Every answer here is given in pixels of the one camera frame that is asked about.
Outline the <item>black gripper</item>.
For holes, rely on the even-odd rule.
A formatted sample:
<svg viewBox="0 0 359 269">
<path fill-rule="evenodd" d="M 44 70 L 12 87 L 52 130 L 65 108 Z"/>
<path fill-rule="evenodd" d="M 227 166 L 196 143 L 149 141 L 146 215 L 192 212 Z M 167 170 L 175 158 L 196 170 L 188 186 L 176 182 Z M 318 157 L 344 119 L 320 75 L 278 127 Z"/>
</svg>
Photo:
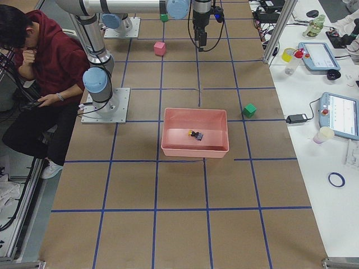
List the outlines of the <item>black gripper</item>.
<svg viewBox="0 0 359 269">
<path fill-rule="evenodd" d="M 211 15 L 211 1 L 194 0 L 192 1 L 192 23 L 195 34 L 195 41 L 199 47 L 205 47 L 207 44 L 206 26 L 209 24 Z"/>
</svg>

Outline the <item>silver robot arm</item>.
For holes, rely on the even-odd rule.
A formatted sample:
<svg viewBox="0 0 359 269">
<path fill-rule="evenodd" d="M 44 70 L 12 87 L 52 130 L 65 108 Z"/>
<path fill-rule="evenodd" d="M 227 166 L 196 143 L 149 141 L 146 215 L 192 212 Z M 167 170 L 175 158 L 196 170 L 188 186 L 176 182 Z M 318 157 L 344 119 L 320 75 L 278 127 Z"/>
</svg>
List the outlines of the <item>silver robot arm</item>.
<svg viewBox="0 0 359 269">
<path fill-rule="evenodd" d="M 214 13 L 211 1 L 57 1 L 66 11 L 75 27 L 76 34 L 90 61 L 90 68 L 82 79 L 93 101 L 94 110 L 90 115 L 101 118 L 114 116 L 120 110 L 119 95 L 124 88 L 115 89 L 111 83 L 114 59 L 106 49 L 98 23 L 98 14 L 111 17 L 110 29 L 126 33 L 127 13 L 158 13 L 169 15 L 175 20 L 192 17 L 195 46 L 203 50 L 206 46 L 206 26 Z"/>
</svg>

